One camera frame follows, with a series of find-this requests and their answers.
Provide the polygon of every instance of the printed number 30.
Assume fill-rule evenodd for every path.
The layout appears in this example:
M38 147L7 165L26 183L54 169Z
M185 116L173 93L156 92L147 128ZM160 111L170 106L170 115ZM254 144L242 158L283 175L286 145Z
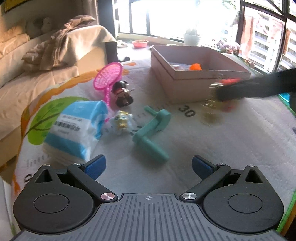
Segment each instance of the printed number 30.
M180 107L179 111L185 112L184 115L186 117L192 117L196 114L194 110L190 110L190 107L188 105L185 105L183 108Z

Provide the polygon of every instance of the toy figurine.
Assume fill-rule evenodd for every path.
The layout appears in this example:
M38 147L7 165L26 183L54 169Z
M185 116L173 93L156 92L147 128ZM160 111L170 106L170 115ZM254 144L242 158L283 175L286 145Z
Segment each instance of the toy figurine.
M127 89L126 81L118 81L112 87L112 93L116 97L116 105L119 108L125 107L133 103L133 98L130 96L130 91Z
M132 132L133 115L122 110L118 111L116 116L110 118L110 123L115 132L120 135L122 132Z

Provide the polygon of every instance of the orange toy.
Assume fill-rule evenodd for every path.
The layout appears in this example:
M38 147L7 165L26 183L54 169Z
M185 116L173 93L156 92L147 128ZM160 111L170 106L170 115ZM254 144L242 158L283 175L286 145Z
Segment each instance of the orange toy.
M189 70L202 70L200 64L193 64L190 66Z

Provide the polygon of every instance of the pink bowl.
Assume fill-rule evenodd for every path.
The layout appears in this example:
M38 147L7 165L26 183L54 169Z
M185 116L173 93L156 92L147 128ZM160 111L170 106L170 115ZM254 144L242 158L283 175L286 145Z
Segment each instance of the pink bowl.
M134 48L146 48L149 41L147 40L135 40L132 42Z

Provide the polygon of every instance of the teal object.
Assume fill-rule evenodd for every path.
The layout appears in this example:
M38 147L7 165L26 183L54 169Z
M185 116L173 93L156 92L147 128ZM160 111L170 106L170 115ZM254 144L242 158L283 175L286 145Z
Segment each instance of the teal object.
M290 95L288 93L279 94L279 96L288 104L290 103Z
M170 122L171 113L163 109L156 112L149 106L145 106L144 110L154 116L154 119L147 123L144 127L135 133L133 142L143 148L149 155L159 162L166 162L169 159L168 154L158 147L149 138L156 132L163 130Z

